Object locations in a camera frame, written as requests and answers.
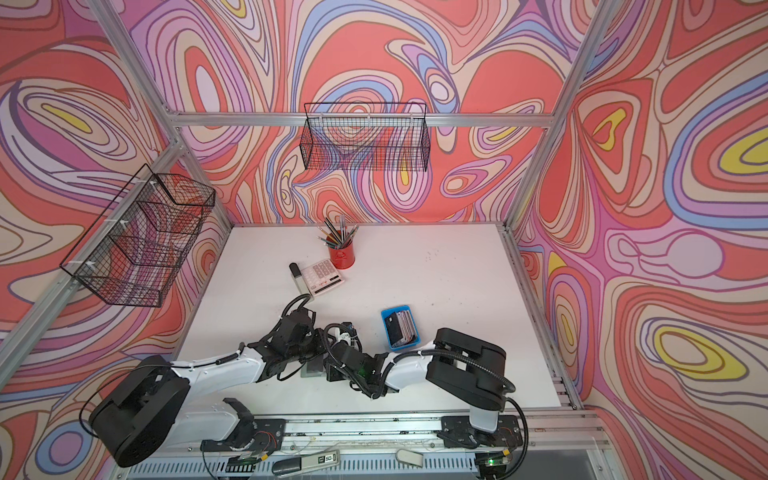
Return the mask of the green card holder wallet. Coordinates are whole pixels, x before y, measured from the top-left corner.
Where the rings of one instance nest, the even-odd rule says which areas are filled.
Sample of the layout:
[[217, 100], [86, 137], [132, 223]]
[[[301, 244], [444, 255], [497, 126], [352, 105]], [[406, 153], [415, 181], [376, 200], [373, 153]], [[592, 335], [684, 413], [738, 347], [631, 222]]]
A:
[[323, 357], [317, 357], [309, 360], [302, 366], [300, 370], [301, 378], [324, 377], [325, 375], [325, 360]]

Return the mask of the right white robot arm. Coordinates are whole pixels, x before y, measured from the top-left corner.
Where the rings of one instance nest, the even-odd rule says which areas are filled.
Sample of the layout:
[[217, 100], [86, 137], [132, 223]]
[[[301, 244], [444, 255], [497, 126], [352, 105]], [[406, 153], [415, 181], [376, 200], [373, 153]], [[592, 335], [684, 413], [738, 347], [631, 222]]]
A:
[[319, 339], [330, 382], [346, 380], [372, 400], [427, 382], [467, 404], [470, 426], [484, 433], [497, 430], [506, 396], [516, 391], [505, 376], [504, 349], [451, 328], [402, 353], [365, 353], [350, 324], [330, 324]]

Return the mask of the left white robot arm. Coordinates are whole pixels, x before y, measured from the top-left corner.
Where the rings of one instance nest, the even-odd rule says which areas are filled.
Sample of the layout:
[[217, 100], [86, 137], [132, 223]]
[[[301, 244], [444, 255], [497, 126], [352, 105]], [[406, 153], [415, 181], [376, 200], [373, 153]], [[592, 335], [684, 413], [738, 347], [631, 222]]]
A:
[[141, 463], [163, 447], [200, 444], [211, 451], [273, 451], [275, 434], [261, 430], [254, 414], [227, 397], [211, 406], [197, 399], [278, 376], [287, 364], [320, 353], [316, 314], [300, 306], [285, 313], [261, 340], [209, 359], [172, 363], [159, 355], [142, 360], [89, 415], [83, 430], [99, 439], [121, 467]]

